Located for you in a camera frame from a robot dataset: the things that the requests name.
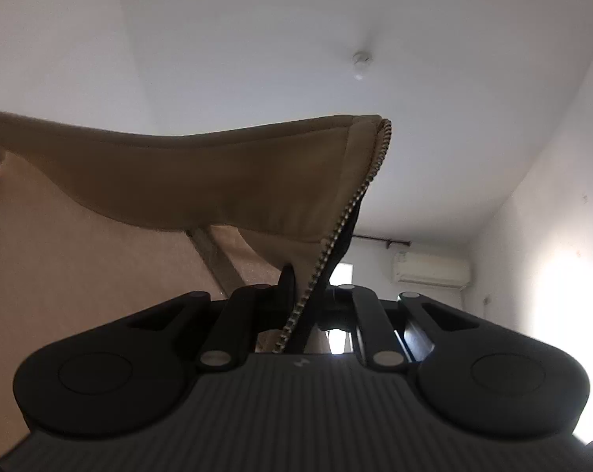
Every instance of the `ceiling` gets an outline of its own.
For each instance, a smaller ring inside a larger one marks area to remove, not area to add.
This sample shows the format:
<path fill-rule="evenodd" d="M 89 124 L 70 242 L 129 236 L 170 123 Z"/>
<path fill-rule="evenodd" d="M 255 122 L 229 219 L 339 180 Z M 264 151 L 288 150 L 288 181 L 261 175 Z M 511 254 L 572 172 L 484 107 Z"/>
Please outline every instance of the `ceiling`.
<path fill-rule="evenodd" d="M 174 135 L 379 113 L 392 147 L 358 230 L 448 245 L 517 186 L 593 57 L 593 0 L 0 0 L 0 21 L 1 109 Z"/>

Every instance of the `zipper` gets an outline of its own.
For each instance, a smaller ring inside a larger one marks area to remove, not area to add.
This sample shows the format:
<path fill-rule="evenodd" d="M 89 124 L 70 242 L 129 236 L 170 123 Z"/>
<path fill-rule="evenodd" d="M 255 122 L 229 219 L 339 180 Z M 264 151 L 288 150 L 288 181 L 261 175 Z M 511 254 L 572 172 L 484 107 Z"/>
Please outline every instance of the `zipper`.
<path fill-rule="evenodd" d="M 390 136 L 392 134 L 392 125 L 388 119 L 383 119 L 381 123 L 381 132 L 383 134 L 382 142 L 374 158 L 374 161 L 371 162 L 371 168 L 369 169 L 364 182 L 360 185 L 360 188 L 357 189 L 357 191 L 353 194 L 351 200 L 344 207 L 343 212 L 341 213 L 340 217 L 336 221 L 335 226 L 333 227 L 333 231 L 327 237 L 325 248 L 320 253 L 319 259 L 316 261 L 316 267 L 314 268 L 314 272 L 312 273 L 310 281 L 307 284 L 307 289 L 302 294 L 299 301 L 297 301 L 297 303 L 295 304 L 294 309 L 292 309 L 292 312 L 288 317 L 288 321 L 286 321 L 286 324 L 283 326 L 280 336 L 277 338 L 277 342 L 274 345 L 273 353 L 283 353 L 283 349 L 286 347 L 286 344 L 290 339 L 290 336 L 292 335 L 292 332 L 294 331 L 295 327 L 297 326 L 301 314 L 303 313 L 305 304 L 310 299 L 311 292 L 313 292 L 314 288 L 316 287 L 320 275 L 323 273 L 323 270 L 327 265 L 327 260 L 329 259 L 329 256 L 332 253 L 333 247 L 335 247 L 336 241 L 338 240 L 341 231 L 347 223 L 349 216 L 353 212 L 355 205 L 362 198 L 362 196 L 364 196 L 369 185 L 373 182 L 373 179 L 379 172 L 381 164 L 384 162 L 386 153 L 389 151 Z"/>

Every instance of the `ribbed surface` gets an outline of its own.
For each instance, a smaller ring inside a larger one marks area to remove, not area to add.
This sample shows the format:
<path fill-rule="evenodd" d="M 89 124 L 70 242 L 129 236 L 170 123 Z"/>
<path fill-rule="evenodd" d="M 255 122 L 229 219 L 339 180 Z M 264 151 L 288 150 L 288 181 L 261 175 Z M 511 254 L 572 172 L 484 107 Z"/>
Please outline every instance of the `ribbed surface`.
<path fill-rule="evenodd" d="M 201 378 L 174 414 L 145 431 L 98 442 L 35 433 L 2 466 L 14 472 L 593 472 L 572 437 L 480 439 L 436 419 L 402 376 L 371 372 L 350 355 L 307 360 L 251 355 L 237 371 Z"/>

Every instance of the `metal rivet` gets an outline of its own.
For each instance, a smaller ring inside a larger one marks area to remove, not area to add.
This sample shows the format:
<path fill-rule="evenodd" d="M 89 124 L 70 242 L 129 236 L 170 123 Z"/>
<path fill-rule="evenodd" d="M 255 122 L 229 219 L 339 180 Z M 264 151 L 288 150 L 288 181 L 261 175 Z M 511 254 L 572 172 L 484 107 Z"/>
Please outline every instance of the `metal rivet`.
<path fill-rule="evenodd" d="M 229 355 L 226 351 L 212 349 L 205 351 L 200 356 L 200 361 L 209 367 L 222 367 L 231 361 L 231 355 Z"/>
<path fill-rule="evenodd" d="M 405 357 L 397 351 L 378 351 L 373 355 L 373 362 L 382 367 L 396 367 L 405 362 Z"/>

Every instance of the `white wall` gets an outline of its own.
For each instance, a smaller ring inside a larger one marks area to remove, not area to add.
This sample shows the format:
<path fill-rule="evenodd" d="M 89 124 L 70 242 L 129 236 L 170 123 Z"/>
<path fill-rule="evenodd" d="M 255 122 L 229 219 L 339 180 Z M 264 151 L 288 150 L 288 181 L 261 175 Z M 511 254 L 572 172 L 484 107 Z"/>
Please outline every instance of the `white wall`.
<path fill-rule="evenodd" d="M 593 439 L 593 62 L 557 134 L 472 241 L 469 311 L 555 345 L 587 370 L 576 428 Z"/>
<path fill-rule="evenodd" d="M 461 293 L 458 289 L 393 282 L 393 257 L 404 249 L 407 247 L 391 245 L 387 249 L 381 242 L 353 238 L 343 262 L 353 265 L 353 284 L 372 289 L 381 299 L 395 300 L 403 291 L 414 291 L 451 307 L 462 308 Z M 459 255 L 451 250 L 443 251 L 427 245 L 412 245 L 412 250 Z"/>
<path fill-rule="evenodd" d="M 0 110 L 154 131 L 119 0 L 0 0 Z"/>

